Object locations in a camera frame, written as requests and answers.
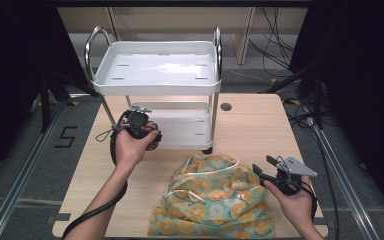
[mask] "gray carpet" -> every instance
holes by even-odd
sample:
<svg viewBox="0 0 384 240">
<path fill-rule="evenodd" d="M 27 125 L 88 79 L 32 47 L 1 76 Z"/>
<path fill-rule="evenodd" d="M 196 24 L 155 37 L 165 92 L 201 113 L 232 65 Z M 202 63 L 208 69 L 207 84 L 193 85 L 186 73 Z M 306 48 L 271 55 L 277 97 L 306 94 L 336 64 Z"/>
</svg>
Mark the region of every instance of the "gray carpet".
<svg viewBox="0 0 384 240">
<path fill-rule="evenodd" d="M 234 72 L 227 70 L 222 73 L 222 92 L 256 93 L 271 87 L 272 76 L 264 70 L 234 69 L 232 71 Z M 282 76 L 289 74 L 282 70 L 271 70 L 270 73 Z M 297 85 L 298 83 L 293 83 L 278 94 L 283 99 L 294 98 Z M 78 104 L 64 106 L 0 239 L 56 239 L 52 235 L 52 218 L 59 211 L 100 104 L 98 99 L 89 96 L 74 101 L 78 101 Z M 296 112 L 297 108 L 299 108 L 298 105 L 285 104 L 285 111 L 291 116 L 303 113 L 300 109 Z M 329 116 L 324 118 L 324 122 L 326 123 L 323 125 L 324 131 L 332 148 L 375 223 L 381 239 L 384 239 L 383 196 L 370 175 L 357 167 L 358 156 L 340 126 L 327 124 L 335 123 Z M 60 138 L 64 128 L 66 129 L 64 136 L 72 136 L 74 140 L 71 147 L 56 148 L 56 146 L 70 143 L 70 139 Z M 18 140 L 13 143 L 7 159 L 0 163 L 0 204 L 28 158 L 40 129 L 41 111 L 40 106 L 37 106 L 36 111 L 26 120 L 23 130 L 17 133 Z M 330 226 L 327 239 L 335 239 L 334 204 L 316 138 L 309 129 L 300 128 L 298 125 L 294 125 L 292 129 L 305 163 L 319 173 L 319 177 L 313 180 L 313 184 L 319 198 L 319 207 Z M 330 176 L 339 210 L 339 239 L 364 239 L 333 175 L 330 174 Z"/>
</svg>

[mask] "cart wheel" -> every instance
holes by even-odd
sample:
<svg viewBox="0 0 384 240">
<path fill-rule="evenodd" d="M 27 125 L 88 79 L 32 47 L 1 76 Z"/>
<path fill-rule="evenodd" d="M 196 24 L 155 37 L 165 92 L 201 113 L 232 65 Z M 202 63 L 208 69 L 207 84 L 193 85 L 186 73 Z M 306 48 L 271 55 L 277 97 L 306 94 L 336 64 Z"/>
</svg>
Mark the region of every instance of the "cart wheel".
<svg viewBox="0 0 384 240">
<path fill-rule="evenodd" d="M 207 149 L 207 150 L 202 150 L 202 152 L 203 152 L 204 154 L 211 154 L 211 153 L 213 153 L 213 147 L 210 147 L 210 148 Z"/>
</svg>

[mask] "handheld device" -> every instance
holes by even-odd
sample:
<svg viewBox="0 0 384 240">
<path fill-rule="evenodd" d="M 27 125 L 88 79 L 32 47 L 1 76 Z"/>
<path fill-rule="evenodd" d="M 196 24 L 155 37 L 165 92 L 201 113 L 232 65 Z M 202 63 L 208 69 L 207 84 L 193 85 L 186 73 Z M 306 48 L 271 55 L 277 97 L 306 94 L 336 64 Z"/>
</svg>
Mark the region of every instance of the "handheld device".
<svg viewBox="0 0 384 240">
<path fill-rule="evenodd" d="M 113 127 L 113 133 L 111 134 L 110 151 L 113 163 L 116 164 L 117 160 L 115 157 L 115 144 L 117 140 L 117 134 L 126 129 L 126 131 L 135 139 L 142 139 L 146 137 L 150 132 L 158 130 L 157 123 L 149 121 L 147 112 L 152 112 L 146 108 L 138 106 L 132 106 L 126 110 L 117 122 L 117 125 Z M 162 139 L 161 132 L 146 148 L 147 151 L 152 151 L 158 147 L 159 142 Z"/>
<path fill-rule="evenodd" d="M 311 187 L 301 181 L 301 176 L 306 175 L 310 177 L 317 177 L 317 172 L 313 171 L 293 157 L 283 159 L 279 156 L 278 159 L 279 158 L 281 159 L 280 161 L 272 156 L 266 156 L 267 162 L 277 168 L 277 174 L 275 177 L 264 174 L 263 170 L 255 164 L 252 164 L 252 171 L 260 178 L 260 185 L 263 187 L 266 187 L 264 181 L 267 180 L 273 183 L 273 185 L 275 185 L 283 194 L 287 196 L 297 194 L 300 190 L 308 193 L 312 199 L 311 219 L 314 220 L 317 210 L 317 198 L 311 190 Z M 310 190 L 302 187 L 301 185 L 303 183 L 306 184 Z"/>
</svg>

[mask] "black curtain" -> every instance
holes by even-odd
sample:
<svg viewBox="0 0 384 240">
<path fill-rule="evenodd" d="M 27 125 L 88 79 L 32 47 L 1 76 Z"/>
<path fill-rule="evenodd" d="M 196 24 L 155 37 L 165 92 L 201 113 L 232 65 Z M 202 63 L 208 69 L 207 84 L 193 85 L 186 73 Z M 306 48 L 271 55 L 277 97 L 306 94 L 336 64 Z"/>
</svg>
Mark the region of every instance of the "black curtain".
<svg viewBox="0 0 384 240">
<path fill-rule="evenodd" d="M 317 70 L 334 114 L 384 195 L 384 1 L 350 0 L 332 19 L 340 13 L 345 24 L 329 43 L 334 51 Z M 326 32 L 315 15 L 306 19 L 306 31 Z M 297 50 L 308 47 L 302 41 Z M 303 79 L 301 93 L 314 92 L 313 81 Z"/>
<path fill-rule="evenodd" d="M 44 79 L 58 100 L 68 98 L 66 84 L 96 95 L 55 7 L 12 6 L 0 0 L 0 161 Z"/>
</svg>

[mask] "black controller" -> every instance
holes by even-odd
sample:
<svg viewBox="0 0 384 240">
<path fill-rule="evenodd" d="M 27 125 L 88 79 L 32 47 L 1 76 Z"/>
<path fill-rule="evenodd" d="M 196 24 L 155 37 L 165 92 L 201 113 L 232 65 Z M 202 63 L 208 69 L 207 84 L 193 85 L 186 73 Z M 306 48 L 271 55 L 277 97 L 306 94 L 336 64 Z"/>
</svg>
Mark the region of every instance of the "black controller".
<svg viewBox="0 0 384 240">
<path fill-rule="evenodd" d="M 117 140 L 117 134 L 122 129 L 125 129 L 135 139 L 142 139 L 146 137 L 150 132 L 158 130 L 158 125 L 153 121 L 149 121 L 149 116 L 146 114 L 146 112 L 151 111 L 133 106 L 131 110 L 126 110 L 121 115 L 117 126 L 114 128 L 113 133 L 111 134 L 110 151 L 114 164 L 117 163 L 115 158 L 115 143 Z M 156 149 L 159 142 L 161 141 L 161 138 L 162 135 L 161 132 L 159 132 L 158 136 L 152 141 L 152 143 L 148 145 L 146 150 L 152 151 Z"/>
<path fill-rule="evenodd" d="M 276 166 L 279 162 L 271 156 L 267 156 L 267 162 Z M 287 195 L 291 196 L 299 192 L 301 182 L 301 175 L 291 174 L 288 169 L 277 169 L 276 177 L 264 174 L 263 170 L 257 165 L 252 164 L 252 170 L 260 178 L 260 185 L 265 187 L 264 181 L 268 180 L 275 185 L 279 190 Z"/>
</svg>

